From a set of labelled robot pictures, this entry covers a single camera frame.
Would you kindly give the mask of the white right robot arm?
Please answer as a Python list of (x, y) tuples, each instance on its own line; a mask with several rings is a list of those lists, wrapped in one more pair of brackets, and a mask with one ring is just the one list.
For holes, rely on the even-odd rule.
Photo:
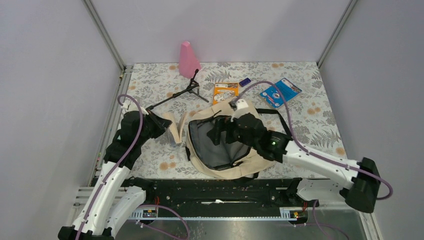
[(287, 120), (282, 119), (284, 132), (268, 130), (263, 122), (249, 111), (249, 104), (242, 98), (251, 89), (248, 86), (237, 97), (229, 101), (232, 114), (219, 117), (207, 136), (218, 145), (222, 133), (228, 144), (239, 142), (254, 149), (268, 161), (288, 163), (309, 169), (327, 177), (334, 185), (341, 187), (338, 194), (345, 203), (360, 212), (373, 213), (376, 201), (391, 198), (392, 185), (383, 179), (376, 163), (367, 157), (361, 161), (335, 157), (307, 147), (301, 143), (292, 125), (287, 102)]

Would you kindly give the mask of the blue picture book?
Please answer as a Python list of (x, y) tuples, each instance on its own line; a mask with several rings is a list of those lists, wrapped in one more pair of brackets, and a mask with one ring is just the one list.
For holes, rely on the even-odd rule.
[(162, 117), (171, 121), (171, 124), (167, 130), (169, 133), (170, 143), (173, 145), (181, 144), (183, 141), (184, 125), (188, 117), (188, 112), (185, 112), (178, 121), (176, 120), (174, 114), (171, 112), (163, 113)]

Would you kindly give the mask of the blue booklet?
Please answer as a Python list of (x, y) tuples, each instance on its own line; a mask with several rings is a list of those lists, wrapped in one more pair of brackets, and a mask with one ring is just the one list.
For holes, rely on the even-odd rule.
[(287, 102), (292, 100), (302, 92), (299, 87), (297, 87), (287, 78), (282, 78), (274, 85), (276, 87), (269, 86), (259, 94), (262, 100), (264, 100), (270, 107), (274, 109), (278, 109), (284, 105), (284, 101), (281, 98), (278, 89)]

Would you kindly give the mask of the beige canvas backpack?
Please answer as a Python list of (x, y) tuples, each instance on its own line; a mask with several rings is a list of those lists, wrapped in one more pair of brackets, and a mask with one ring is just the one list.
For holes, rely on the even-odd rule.
[[(225, 133), (214, 145), (207, 132), (214, 126), (217, 117), (230, 116), (232, 110), (228, 100), (222, 101), (196, 113), (188, 123), (186, 154), (188, 160), (201, 173), (222, 180), (249, 181), (259, 172), (273, 167), (277, 161), (262, 158), (253, 148), (240, 142), (225, 143)], [(250, 101), (249, 112), (259, 118), (268, 129), (283, 133), (277, 110), (255, 108)]]

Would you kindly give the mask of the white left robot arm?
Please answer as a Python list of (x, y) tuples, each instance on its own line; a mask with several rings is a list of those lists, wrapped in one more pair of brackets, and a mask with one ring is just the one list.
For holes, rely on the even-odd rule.
[(117, 193), (129, 176), (136, 160), (141, 156), (142, 146), (150, 139), (162, 136), (172, 124), (150, 110), (141, 107), (138, 101), (120, 94), (118, 104), (128, 110), (106, 148), (98, 180), (81, 213), (70, 226), (59, 230), (60, 240), (114, 240), (133, 213), (140, 206), (148, 206), (155, 200), (152, 183), (136, 177), (124, 196), (113, 204)]

